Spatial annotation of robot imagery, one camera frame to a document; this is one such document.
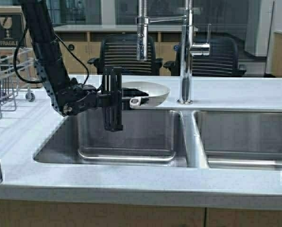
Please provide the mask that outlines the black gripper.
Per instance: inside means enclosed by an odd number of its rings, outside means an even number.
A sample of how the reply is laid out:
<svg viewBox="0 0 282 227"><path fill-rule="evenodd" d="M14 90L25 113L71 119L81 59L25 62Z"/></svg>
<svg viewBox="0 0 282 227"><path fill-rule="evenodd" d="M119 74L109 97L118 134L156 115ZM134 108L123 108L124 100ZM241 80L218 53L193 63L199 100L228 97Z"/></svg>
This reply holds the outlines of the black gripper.
<svg viewBox="0 0 282 227"><path fill-rule="evenodd" d="M105 67L99 105L102 108L103 125L107 131L123 130L122 109L133 109L148 103L148 93L137 88L122 88L121 85L122 67Z"/></svg>

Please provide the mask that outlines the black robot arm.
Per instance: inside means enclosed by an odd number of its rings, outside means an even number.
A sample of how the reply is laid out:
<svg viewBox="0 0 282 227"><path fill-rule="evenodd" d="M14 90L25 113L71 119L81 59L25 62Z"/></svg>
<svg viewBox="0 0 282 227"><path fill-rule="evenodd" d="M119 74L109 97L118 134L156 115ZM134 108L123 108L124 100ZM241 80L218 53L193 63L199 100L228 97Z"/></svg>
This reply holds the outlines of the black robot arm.
<svg viewBox="0 0 282 227"><path fill-rule="evenodd" d="M40 83L51 99L53 109L62 116L74 116L87 110L101 109L105 130L123 130L123 101L132 89L122 87L121 67L106 67L99 88L70 78L44 0L22 0L26 29L39 66Z"/></svg>

